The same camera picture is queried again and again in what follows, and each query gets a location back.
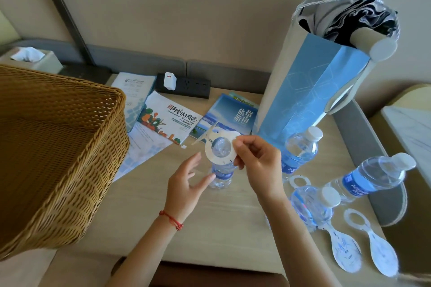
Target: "person's right hand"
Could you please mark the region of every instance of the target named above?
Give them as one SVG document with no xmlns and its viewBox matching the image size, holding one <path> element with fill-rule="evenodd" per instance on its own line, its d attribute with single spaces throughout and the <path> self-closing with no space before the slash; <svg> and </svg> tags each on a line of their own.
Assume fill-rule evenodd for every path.
<svg viewBox="0 0 431 287">
<path fill-rule="evenodd" d="M 246 168 L 248 180 L 259 199 L 284 199 L 279 149 L 255 135 L 241 135 L 232 145 L 237 153 L 234 165 Z"/>
</svg>

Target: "plastic water bottle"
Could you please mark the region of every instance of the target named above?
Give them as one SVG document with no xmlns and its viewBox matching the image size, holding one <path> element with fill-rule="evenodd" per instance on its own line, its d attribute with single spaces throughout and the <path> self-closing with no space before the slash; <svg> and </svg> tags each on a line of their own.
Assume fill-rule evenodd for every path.
<svg viewBox="0 0 431 287">
<path fill-rule="evenodd" d="M 231 152 L 232 145 L 227 138 L 219 137 L 214 140 L 211 145 L 211 149 L 217 157 L 223 158 Z M 215 173 L 215 179 L 211 182 L 210 187 L 228 187 L 232 181 L 232 176 L 234 175 L 234 170 L 236 168 L 237 166 L 234 166 L 233 163 L 228 163 L 226 165 L 217 165 L 213 163 L 211 172 Z"/>
<path fill-rule="evenodd" d="M 323 132 L 315 126 L 305 132 L 295 133 L 286 141 L 286 148 L 281 152 L 281 171 L 283 182 L 300 166 L 312 160 L 318 151 L 317 142 L 323 137 Z"/>
<path fill-rule="evenodd" d="M 416 167 L 416 161 L 408 154 L 392 157 L 372 157 L 344 177 L 326 184 L 337 190 L 342 203 L 350 203 L 368 193 L 394 188 L 406 177 L 406 170 Z"/>
<path fill-rule="evenodd" d="M 341 197 L 332 187 L 305 185 L 292 193 L 290 202 L 310 231 L 310 227 L 320 226 L 332 218 L 332 208 L 340 204 Z"/>
</svg>

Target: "electrical socket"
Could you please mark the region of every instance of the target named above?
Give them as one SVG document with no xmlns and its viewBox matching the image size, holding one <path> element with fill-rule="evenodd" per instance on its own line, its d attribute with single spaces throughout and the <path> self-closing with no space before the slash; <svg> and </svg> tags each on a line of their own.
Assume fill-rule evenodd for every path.
<svg viewBox="0 0 431 287">
<path fill-rule="evenodd" d="M 177 77 L 175 90 L 168 90 L 164 87 L 164 74 L 157 74 L 154 90 L 160 93 L 186 95 L 188 97 L 209 99 L 211 81 L 204 78 Z"/>
</svg>

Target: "woven basket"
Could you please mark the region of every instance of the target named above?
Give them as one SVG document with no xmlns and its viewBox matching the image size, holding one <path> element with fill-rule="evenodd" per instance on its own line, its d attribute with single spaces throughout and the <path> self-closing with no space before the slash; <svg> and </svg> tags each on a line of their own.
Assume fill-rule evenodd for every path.
<svg viewBox="0 0 431 287">
<path fill-rule="evenodd" d="M 0 66 L 0 260 L 79 241 L 129 146 L 117 88 Z"/>
</svg>

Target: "beige wall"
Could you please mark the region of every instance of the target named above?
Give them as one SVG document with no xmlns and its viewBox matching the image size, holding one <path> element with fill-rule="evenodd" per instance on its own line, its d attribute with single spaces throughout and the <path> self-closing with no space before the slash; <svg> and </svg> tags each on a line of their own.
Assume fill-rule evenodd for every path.
<svg viewBox="0 0 431 287">
<path fill-rule="evenodd" d="M 270 71 L 301 0 L 65 0 L 87 43 Z M 358 100 L 372 110 L 415 82 L 431 83 L 429 0 L 384 0 L 400 12 L 399 49 Z M 50 0 L 0 0 L 24 37 L 70 40 Z"/>
</svg>

